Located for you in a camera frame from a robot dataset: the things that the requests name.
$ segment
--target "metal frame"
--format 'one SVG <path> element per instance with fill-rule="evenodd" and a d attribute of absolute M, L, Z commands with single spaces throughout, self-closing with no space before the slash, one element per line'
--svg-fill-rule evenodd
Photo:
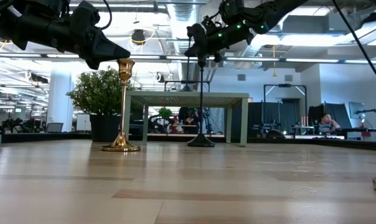
<path fill-rule="evenodd" d="M 168 83 L 181 83 L 181 84 L 194 84 L 194 83 L 200 83 L 200 81 L 164 81 L 164 91 L 166 91 L 166 85 Z M 210 93 L 210 81 L 203 81 L 203 83 L 206 83 L 208 88 L 207 88 L 207 92 Z"/>
<path fill-rule="evenodd" d="M 291 87 L 295 87 L 298 91 L 300 91 L 301 94 L 304 95 L 304 106 L 305 106 L 305 115 L 306 115 L 306 118 L 307 118 L 307 115 L 308 115 L 308 112 L 307 112 L 307 85 L 291 85 L 291 84 L 288 84 L 289 86 L 287 86 L 286 84 L 264 84 L 263 85 L 263 96 L 264 96 L 264 103 L 263 103 L 263 106 L 261 107 L 261 122 L 264 123 L 264 118 L 265 118 L 265 115 L 264 115 L 264 112 L 265 112 L 265 103 L 266 103 L 266 97 L 267 95 L 275 88 L 275 87 L 280 87 L 280 88 L 291 88 Z M 268 86 L 272 86 L 267 92 L 266 92 L 266 87 Z M 304 88 L 304 92 L 302 92 L 300 90 L 299 87 L 303 87 Z"/>

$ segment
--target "ceiling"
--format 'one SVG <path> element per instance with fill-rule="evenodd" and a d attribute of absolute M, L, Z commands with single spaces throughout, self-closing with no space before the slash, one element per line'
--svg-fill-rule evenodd
<path fill-rule="evenodd" d="M 176 18 L 173 14 L 167 12 L 171 10 L 170 5 L 165 4 L 165 2 L 176 2 L 177 0 L 164 0 L 157 1 L 159 6 L 159 12 L 150 12 L 152 1 L 119 1 L 119 0 L 108 0 L 112 4 L 123 4 L 123 7 L 112 7 L 113 9 L 113 22 L 109 28 L 104 30 L 105 35 L 115 42 L 116 44 L 128 49 L 132 54 L 143 54 L 143 55 L 174 55 L 177 54 L 178 48 L 182 48 L 185 44 L 187 45 L 186 39 L 178 40 L 177 37 L 184 38 L 185 27 L 194 22 L 200 22 L 199 19 L 205 15 L 212 15 L 218 11 L 218 6 L 221 1 L 219 0 L 196 0 L 196 4 L 192 6 L 195 10 L 193 12 L 187 12 L 191 17 L 185 20 L 185 23 L 181 22 L 179 26 L 176 26 Z M 246 7 L 255 7 L 259 5 L 262 1 L 245 1 Z M 353 25 L 357 25 L 358 21 L 364 19 L 369 15 L 372 10 L 368 9 L 372 7 L 368 1 L 338 1 L 339 5 L 343 7 L 346 13 L 350 13 L 350 22 Z M 292 15 L 303 16 L 302 13 L 314 13 L 322 14 L 322 16 L 328 17 L 329 20 L 334 19 L 337 14 L 334 13 L 333 4 L 330 1 L 308 1 L 305 6 L 307 8 L 301 8 L 297 10 Z M 108 23 L 109 14 L 105 7 L 98 7 L 100 10 L 101 20 L 98 23 L 98 27 L 105 26 Z M 312 12 L 306 12 L 303 9 L 312 9 Z M 131 34 L 136 29 L 142 29 L 146 37 L 146 42 L 143 46 L 138 46 L 132 43 Z M 376 36 L 373 37 L 369 34 L 367 42 L 375 40 Z M 232 54 L 234 56 L 243 56 L 243 53 L 247 54 L 247 44 L 246 42 L 240 42 L 230 47 L 226 50 L 226 53 Z M 308 46 L 292 46 L 292 45 L 276 45 L 274 47 L 260 46 L 256 49 L 255 53 L 251 56 L 263 56 L 263 57 L 294 57 L 294 58 L 363 58 L 357 46 L 352 42 L 345 43 L 340 47 L 308 47 Z M 368 52 L 376 57 L 376 46 L 366 46 Z M 29 43 L 26 51 L 18 49 L 13 44 L 3 45 L 0 43 L 0 52 L 15 52 L 15 53 L 36 53 L 36 54 L 56 54 L 57 50 L 46 47 L 39 44 Z M 0 58 L 0 85 L 20 85 L 21 87 L 7 88 L 12 89 L 9 91 L 0 92 L 0 97 L 4 95 L 9 96 L 23 96 L 24 98 L 33 98 L 39 103 L 46 103 L 48 99 L 48 89 L 49 85 L 40 85 L 40 88 L 34 88 L 36 83 L 30 82 L 26 78 L 26 71 L 31 71 L 37 75 L 43 76 L 50 81 L 52 64 L 56 61 L 67 61 L 58 58 L 58 60 L 31 60 L 31 59 L 19 59 L 14 60 L 10 58 Z M 104 69 L 107 66 L 117 68 L 115 62 L 103 62 L 100 65 L 100 69 Z M 186 74 L 186 63 L 143 63 L 138 62 L 134 66 L 132 81 L 134 85 L 143 90 L 162 90 L 164 88 L 163 83 L 159 83 L 157 75 L 163 75 L 166 81 L 180 81 L 185 77 Z M 272 68 L 274 63 L 263 62 L 261 66 L 256 67 L 256 69 L 267 70 Z M 295 68 L 297 72 L 303 69 L 303 64 L 301 63 L 277 63 L 278 68 Z M 75 77 L 82 72 L 90 72 L 91 70 L 87 67 L 83 61 L 73 61 L 71 62 L 71 68 L 73 68 L 73 73 Z M 244 68 L 253 68 L 253 65 L 246 63 Z M 190 79 L 197 78 L 195 73 L 198 69 L 190 69 Z M 168 88 L 176 87 L 179 85 L 168 85 Z"/>

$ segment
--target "person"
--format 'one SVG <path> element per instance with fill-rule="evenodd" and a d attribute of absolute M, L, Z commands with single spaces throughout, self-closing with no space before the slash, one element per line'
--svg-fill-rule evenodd
<path fill-rule="evenodd" d="M 339 129 L 340 125 L 334 121 L 330 114 L 323 114 L 319 122 L 319 131 L 323 134 L 331 133 Z"/>

